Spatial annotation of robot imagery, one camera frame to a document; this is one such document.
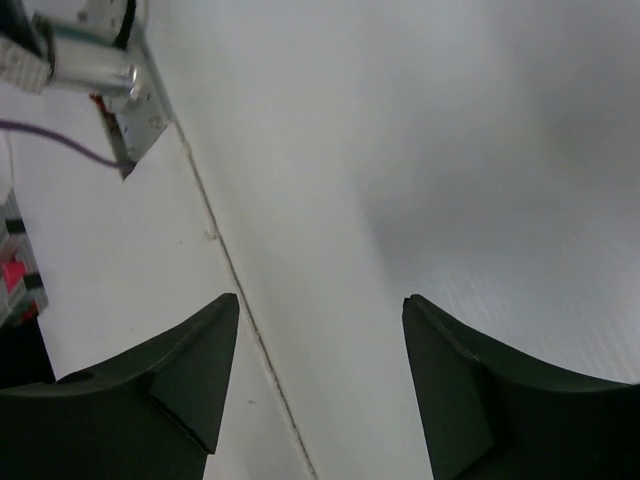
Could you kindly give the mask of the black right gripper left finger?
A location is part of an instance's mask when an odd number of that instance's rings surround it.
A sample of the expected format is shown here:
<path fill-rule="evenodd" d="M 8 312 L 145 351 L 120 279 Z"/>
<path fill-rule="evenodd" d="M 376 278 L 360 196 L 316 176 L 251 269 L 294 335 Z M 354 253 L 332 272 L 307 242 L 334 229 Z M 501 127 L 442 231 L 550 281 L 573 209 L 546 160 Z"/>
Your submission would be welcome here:
<path fill-rule="evenodd" d="M 203 478 L 237 331 L 238 299 L 226 293 L 108 360 L 3 389 L 2 478 Z"/>

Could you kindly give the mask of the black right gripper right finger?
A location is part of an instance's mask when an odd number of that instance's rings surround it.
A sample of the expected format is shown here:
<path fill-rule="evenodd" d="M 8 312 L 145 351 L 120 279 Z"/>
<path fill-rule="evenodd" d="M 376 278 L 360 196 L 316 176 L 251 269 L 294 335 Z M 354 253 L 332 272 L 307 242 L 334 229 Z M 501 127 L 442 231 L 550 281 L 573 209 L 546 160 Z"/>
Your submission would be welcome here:
<path fill-rule="evenodd" d="M 544 362 L 420 295 L 402 323 L 434 478 L 638 478 L 638 385 Z"/>

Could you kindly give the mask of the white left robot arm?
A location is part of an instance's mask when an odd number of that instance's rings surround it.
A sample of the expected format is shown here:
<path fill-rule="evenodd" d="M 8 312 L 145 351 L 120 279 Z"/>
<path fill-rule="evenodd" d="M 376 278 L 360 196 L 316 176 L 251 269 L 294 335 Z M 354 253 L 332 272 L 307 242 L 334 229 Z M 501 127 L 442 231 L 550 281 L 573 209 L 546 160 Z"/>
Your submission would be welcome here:
<path fill-rule="evenodd" d="M 136 10 L 135 1 L 89 1 L 71 22 L 3 1 L 1 80 L 32 94 L 56 88 L 134 99 L 142 84 L 128 50 Z"/>

